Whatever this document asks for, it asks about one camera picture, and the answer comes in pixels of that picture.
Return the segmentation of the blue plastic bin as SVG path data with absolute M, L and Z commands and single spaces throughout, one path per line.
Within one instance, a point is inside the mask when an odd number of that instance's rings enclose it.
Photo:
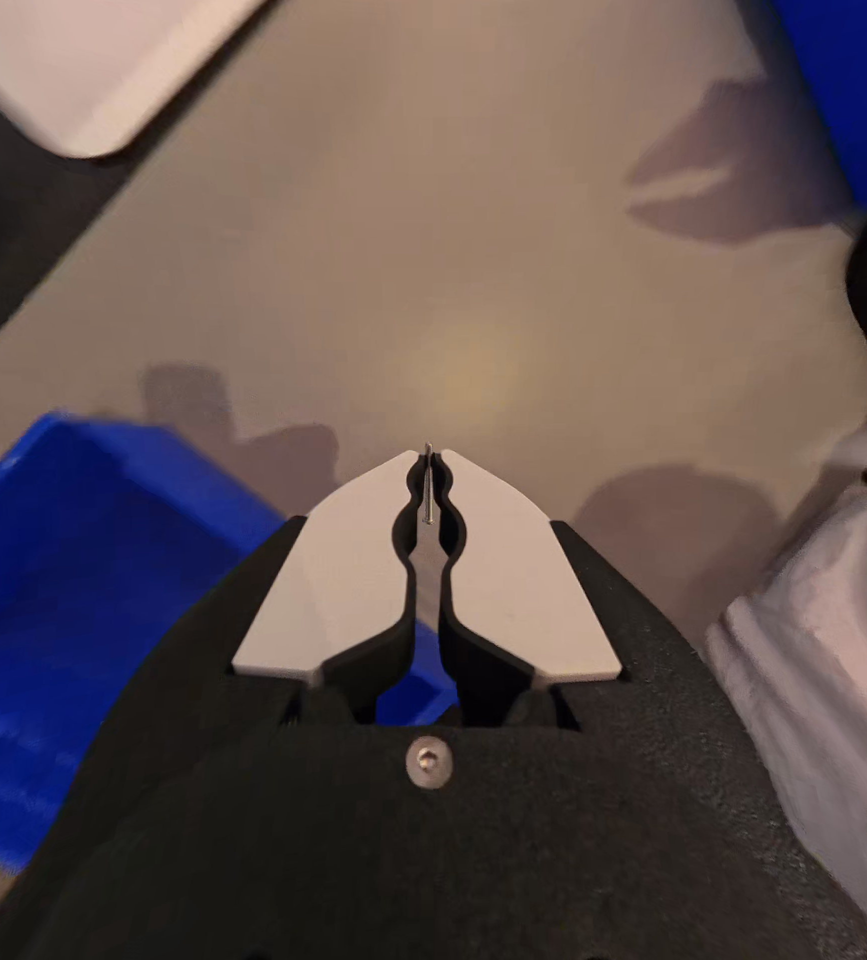
M 855 201 L 867 207 L 867 1 L 774 1 Z
M 23 868 L 163 635 L 285 519 L 162 427 L 46 414 L 0 458 L 0 864 Z

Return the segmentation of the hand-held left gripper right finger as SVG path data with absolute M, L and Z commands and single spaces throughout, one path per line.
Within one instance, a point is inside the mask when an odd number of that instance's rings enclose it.
M 454 450 L 430 456 L 445 556 L 442 666 L 464 727 L 500 727 L 524 705 L 541 725 L 576 726 L 562 691 L 614 682 L 623 666 L 560 534 L 571 529 Z

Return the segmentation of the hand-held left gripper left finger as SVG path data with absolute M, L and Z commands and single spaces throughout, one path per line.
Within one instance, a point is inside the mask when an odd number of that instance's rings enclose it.
M 305 517 L 236 649 L 237 675 L 337 691 L 355 716 L 409 672 L 427 458 L 406 450 Z

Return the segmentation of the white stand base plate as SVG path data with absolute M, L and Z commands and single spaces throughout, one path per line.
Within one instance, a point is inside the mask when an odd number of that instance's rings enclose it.
M 127 146 L 260 1 L 0 1 L 0 111 L 57 156 Z

